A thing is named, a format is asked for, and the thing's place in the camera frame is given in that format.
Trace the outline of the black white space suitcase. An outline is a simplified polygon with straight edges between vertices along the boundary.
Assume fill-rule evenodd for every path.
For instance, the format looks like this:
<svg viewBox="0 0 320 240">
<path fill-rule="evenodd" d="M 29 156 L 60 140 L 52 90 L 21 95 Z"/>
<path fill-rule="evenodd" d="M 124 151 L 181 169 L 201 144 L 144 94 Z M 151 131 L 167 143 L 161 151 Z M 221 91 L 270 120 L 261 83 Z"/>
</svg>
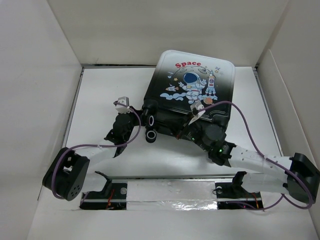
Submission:
<svg viewBox="0 0 320 240">
<path fill-rule="evenodd" d="M 202 112 L 193 126 L 203 131 L 214 125 L 225 132 L 231 106 L 224 102 L 232 101 L 235 74 L 235 65 L 228 60 L 164 51 L 143 99 L 146 141 L 154 143 L 158 134 L 175 136 L 196 104 L 210 109 Z"/>
</svg>

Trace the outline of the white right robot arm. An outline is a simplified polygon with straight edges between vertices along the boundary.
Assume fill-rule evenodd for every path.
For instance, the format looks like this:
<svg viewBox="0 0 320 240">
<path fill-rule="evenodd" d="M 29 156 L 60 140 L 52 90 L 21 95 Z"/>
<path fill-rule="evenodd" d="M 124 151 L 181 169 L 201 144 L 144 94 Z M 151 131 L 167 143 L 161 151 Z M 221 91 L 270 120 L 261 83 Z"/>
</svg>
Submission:
<svg viewBox="0 0 320 240">
<path fill-rule="evenodd" d="M 172 128 L 177 139 L 186 138 L 208 154 L 219 166 L 241 168 L 231 184 L 237 197 L 247 192 L 271 192 L 290 195 L 306 204 L 316 202 L 320 172 L 302 153 L 294 156 L 261 156 L 225 140 L 226 133 L 216 124 L 180 122 Z"/>
</svg>

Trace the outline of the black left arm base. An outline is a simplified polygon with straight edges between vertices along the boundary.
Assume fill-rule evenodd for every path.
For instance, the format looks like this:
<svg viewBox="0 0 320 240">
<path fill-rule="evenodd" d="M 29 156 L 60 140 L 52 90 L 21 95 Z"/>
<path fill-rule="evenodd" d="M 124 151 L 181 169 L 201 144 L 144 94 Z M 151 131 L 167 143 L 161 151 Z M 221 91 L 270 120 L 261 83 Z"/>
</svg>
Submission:
<svg viewBox="0 0 320 240">
<path fill-rule="evenodd" d="M 103 172 L 95 171 L 85 178 L 79 208 L 81 210 L 126 210 L 127 193 L 126 181 L 113 181 Z"/>
</svg>

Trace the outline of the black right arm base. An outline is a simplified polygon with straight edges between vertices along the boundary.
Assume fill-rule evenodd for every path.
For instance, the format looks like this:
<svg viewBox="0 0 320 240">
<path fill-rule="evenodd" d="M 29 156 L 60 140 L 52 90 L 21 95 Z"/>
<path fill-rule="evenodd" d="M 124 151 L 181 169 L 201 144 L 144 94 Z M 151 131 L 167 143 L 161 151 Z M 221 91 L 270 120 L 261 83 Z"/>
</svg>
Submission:
<svg viewBox="0 0 320 240">
<path fill-rule="evenodd" d="M 249 193 L 244 189 L 236 190 L 231 182 L 216 182 L 212 193 L 217 199 L 218 210 L 262 209 L 261 194 Z"/>
</svg>

